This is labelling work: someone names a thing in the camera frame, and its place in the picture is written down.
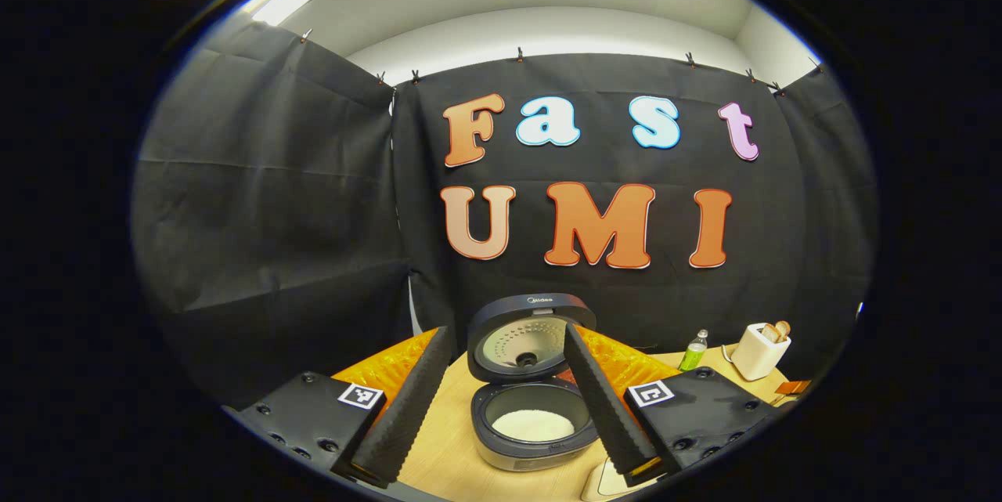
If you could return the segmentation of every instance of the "black fabric backdrop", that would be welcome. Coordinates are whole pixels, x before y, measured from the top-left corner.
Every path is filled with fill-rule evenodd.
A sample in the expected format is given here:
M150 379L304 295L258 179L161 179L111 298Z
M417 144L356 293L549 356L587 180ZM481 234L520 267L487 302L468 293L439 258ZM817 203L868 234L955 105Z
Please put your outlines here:
M825 275L843 273L842 266L855 266L853 274L869 268L873 240L859 219L876 220L869 192L860 198L848 188L839 192L841 199L817 193L819 178L845 169L843 159L867 159L845 106L823 113L830 120L823 131L807 120L821 110L813 106L837 99L833 88L831 82L812 82L809 88L798 82L784 98L784 108L791 108L785 114L761 81L635 55L503 60L398 85L394 169L419 323L455 325L457 349L463 351L466 324L491 300L569 293L594 310L599 332L655 353L684 349L699 328L709 330L711 344L724 344L736 342L748 324L784 319L794 328L795 344L782 368L791 378L811 378L827 362L815 354L832 351L847 337L865 289L865 278L855 277L830 288L833 281ZM504 98L505 109L493 116L493 137L477 141L486 155L449 169L443 110L492 92ZM581 131L574 144L529 146L516 139L519 108L544 95L573 103ZM664 96L676 105L681 137L673 148L642 148L633 140L627 106L637 95ZM752 116L748 135L761 152L755 162L737 157L716 114L729 102ZM614 270L604 260L593 267L584 261L572 268L548 266L543 255L553 244L555 208L546 188L554 181L587 185L602 212L622 184L654 187L647 227L650 267ZM450 247L439 191L455 184L476 191L470 202L474 238L487 238L489 229L483 187L516 188L503 256L480 262ZM698 238L699 208L692 195L699 188L722 188L733 197L726 210L726 263L712 270L688 266ZM838 256L818 257L818 242L838 249ZM580 252L577 242L575 248ZM802 278L806 266L819 277ZM827 295L812 289L827 289Z
M392 95L236 14L157 106L134 252L169 343L220 403L242 408L298 371L334 373L411 335Z

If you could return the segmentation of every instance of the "green liquid bottle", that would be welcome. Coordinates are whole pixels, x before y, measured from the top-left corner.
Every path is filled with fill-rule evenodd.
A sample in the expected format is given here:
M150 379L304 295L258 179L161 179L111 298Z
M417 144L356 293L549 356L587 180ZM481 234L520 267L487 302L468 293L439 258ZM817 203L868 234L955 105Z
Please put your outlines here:
M706 337L709 332L705 330L700 330L699 334L693 341L689 343L688 348L685 348L685 356L682 358L682 364L678 366L679 371L689 371L699 367L699 360L702 359L702 355L706 352Z

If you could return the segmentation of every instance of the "pink letter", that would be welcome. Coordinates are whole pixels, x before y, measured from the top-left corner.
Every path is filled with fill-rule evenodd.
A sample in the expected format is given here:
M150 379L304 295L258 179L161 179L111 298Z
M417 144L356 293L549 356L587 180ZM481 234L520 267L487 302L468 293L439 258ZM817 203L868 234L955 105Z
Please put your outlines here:
M739 158L744 160L755 160L759 156L759 145L748 141L748 133L745 127L752 127L752 116L741 113L737 102L730 102L722 109L716 110L717 116L727 121L727 130L730 131L730 146L737 153Z

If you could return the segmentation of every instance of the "white container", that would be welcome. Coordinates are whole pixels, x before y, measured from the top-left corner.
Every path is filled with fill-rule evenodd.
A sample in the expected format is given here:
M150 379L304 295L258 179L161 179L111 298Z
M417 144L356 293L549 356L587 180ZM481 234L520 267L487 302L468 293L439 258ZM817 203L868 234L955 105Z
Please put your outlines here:
M786 342L773 344L759 332L763 328L766 328L766 323L744 328L741 341L734 353L730 353L730 361L734 362L737 372L746 381L758 381L772 373L793 342L788 337Z

